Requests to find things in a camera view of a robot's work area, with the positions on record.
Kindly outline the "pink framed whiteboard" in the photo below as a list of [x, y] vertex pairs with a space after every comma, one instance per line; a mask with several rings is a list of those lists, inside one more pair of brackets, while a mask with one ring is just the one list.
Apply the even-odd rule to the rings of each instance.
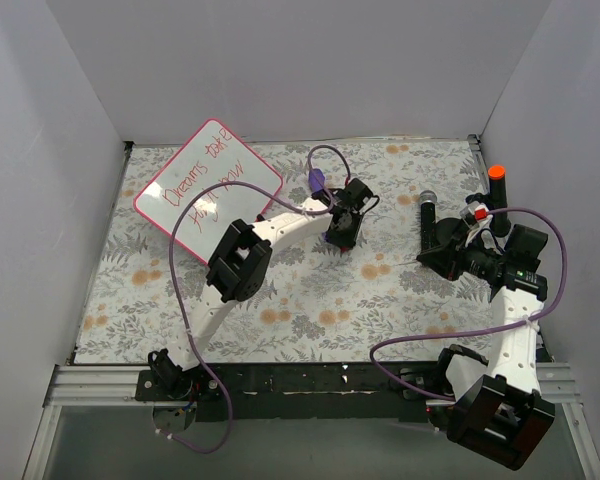
[[227, 227], [250, 223], [270, 205], [268, 197], [229, 181], [276, 195], [283, 178], [274, 167], [216, 119], [207, 120], [134, 199], [134, 209], [171, 235], [184, 217], [176, 242], [201, 262], [209, 260]]

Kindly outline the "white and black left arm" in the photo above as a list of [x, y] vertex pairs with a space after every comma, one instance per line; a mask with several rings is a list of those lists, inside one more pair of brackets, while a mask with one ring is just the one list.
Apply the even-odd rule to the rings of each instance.
[[246, 182], [228, 181], [226, 185], [253, 190], [288, 211], [269, 219], [259, 217], [250, 224], [238, 219], [227, 227], [208, 260], [201, 300], [192, 316], [187, 314], [178, 284], [174, 244], [185, 215], [202, 196], [194, 197], [176, 220], [169, 239], [168, 260], [183, 328], [171, 346], [148, 355], [158, 387], [173, 400], [183, 399], [191, 392], [193, 377], [189, 370], [210, 369], [202, 352], [230, 311], [260, 290], [275, 254], [314, 235], [322, 235], [327, 243], [343, 251], [352, 249], [364, 216], [380, 201], [358, 178], [340, 189], [323, 187], [300, 205]]

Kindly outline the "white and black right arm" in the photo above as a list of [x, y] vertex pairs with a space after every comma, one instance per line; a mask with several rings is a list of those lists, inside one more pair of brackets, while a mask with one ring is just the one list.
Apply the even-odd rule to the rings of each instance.
[[537, 274], [547, 234], [515, 225], [497, 252], [484, 246], [478, 226], [457, 218], [425, 220], [418, 261], [447, 280], [467, 273], [486, 281], [496, 325], [503, 327], [488, 356], [452, 345], [432, 373], [434, 389], [455, 402], [447, 437], [511, 470], [520, 469], [551, 427], [554, 405], [543, 399], [536, 371], [537, 325], [547, 280]]

